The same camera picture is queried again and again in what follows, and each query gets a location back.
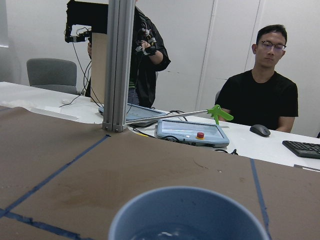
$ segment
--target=black keyboard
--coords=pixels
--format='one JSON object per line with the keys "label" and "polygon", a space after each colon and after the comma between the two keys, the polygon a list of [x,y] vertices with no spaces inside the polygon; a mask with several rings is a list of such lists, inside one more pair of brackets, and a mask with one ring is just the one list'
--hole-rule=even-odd
{"label": "black keyboard", "polygon": [[282,144],[299,157],[320,159],[320,144],[287,140]]}

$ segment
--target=black cloth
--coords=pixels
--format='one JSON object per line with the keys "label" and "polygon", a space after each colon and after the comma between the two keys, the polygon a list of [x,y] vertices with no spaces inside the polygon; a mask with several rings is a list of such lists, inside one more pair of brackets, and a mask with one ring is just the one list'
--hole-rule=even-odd
{"label": "black cloth", "polygon": [[275,130],[279,117],[298,116],[298,88],[277,72],[267,82],[257,83],[249,70],[226,81],[216,104],[231,110],[232,123]]}
{"label": "black cloth", "polygon": [[[144,36],[142,28],[151,30],[151,35],[156,40],[156,50],[163,55],[161,63],[154,65],[149,56],[142,51],[137,52],[136,48],[141,46],[141,41],[148,41]],[[163,71],[170,64],[164,41],[152,21],[145,16],[137,7],[134,9],[134,22],[132,34],[131,62],[130,62],[130,80],[135,82],[136,93],[139,97],[139,105],[150,108],[156,98],[156,72]]]}

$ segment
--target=black short hair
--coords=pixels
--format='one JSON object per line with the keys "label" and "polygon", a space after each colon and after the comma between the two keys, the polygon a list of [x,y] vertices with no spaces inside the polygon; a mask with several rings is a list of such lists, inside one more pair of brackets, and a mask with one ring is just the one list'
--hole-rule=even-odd
{"label": "black short hair", "polygon": [[268,25],[265,26],[264,28],[261,28],[258,31],[258,34],[256,36],[256,44],[259,43],[259,40],[261,39],[262,35],[268,34],[268,33],[281,33],[282,36],[285,39],[285,44],[287,44],[287,31],[285,26],[276,24],[276,25]]}

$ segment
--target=blue cup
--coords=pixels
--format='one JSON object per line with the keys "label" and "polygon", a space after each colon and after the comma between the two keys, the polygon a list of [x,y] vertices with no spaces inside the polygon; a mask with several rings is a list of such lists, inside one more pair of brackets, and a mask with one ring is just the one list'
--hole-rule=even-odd
{"label": "blue cup", "polygon": [[142,193],[114,217],[108,240],[269,240],[257,218],[233,199],[191,186]]}

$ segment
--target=man's neck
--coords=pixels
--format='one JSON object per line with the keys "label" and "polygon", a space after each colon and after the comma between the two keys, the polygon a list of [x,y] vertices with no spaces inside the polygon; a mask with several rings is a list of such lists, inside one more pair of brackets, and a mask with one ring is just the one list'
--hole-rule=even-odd
{"label": "man's neck", "polygon": [[257,83],[263,84],[269,81],[269,79],[275,73],[275,69],[254,66],[251,72],[252,72],[253,79]]}

